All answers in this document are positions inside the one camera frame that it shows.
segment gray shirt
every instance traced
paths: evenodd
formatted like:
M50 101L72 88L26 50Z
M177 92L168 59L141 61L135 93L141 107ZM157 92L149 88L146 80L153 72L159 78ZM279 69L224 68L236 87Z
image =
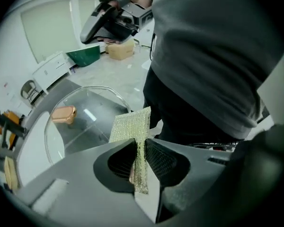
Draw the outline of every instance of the gray shirt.
M247 137L263 109L256 90L284 52L257 1L154 0L152 11L158 78L227 134Z

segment black pants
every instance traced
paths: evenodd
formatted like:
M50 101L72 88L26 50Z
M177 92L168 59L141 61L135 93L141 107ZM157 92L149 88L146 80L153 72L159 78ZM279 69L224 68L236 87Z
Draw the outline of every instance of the black pants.
M237 141L167 88L152 68L143 92L144 107L151 107L150 128L156 127L161 119L163 121L162 132L156 138L181 145Z

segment tan box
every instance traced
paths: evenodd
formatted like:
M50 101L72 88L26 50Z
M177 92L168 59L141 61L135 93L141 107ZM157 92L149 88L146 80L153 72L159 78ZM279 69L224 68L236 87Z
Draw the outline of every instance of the tan box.
M129 40L123 44L111 44L107 47L109 57L115 60L124 60L133 55L134 41Z

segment glittery cloth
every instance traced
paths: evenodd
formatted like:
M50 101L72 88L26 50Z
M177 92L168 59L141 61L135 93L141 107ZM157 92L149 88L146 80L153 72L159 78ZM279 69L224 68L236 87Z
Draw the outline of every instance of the glittery cloth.
M135 191L148 194L147 167L145 159L145 140L150 129L151 108L116 116L110 134L109 142L134 138L137 143L137 156L133 164L133 177Z

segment hand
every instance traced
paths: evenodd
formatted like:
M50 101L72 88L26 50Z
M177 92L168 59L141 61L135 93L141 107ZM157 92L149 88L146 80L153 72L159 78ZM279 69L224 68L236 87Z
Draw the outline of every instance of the hand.
M152 1L151 0L131 0L132 3L137 3L140 6L144 7L144 8L149 8L151 6ZM118 10L120 10L120 6L119 6L119 2L117 0L114 1L110 1L108 3L110 6L116 7ZM108 38L97 38L98 41L103 41L105 43L116 43L116 44L120 44L120 41L117 40L112 40L112 39L108 39Z

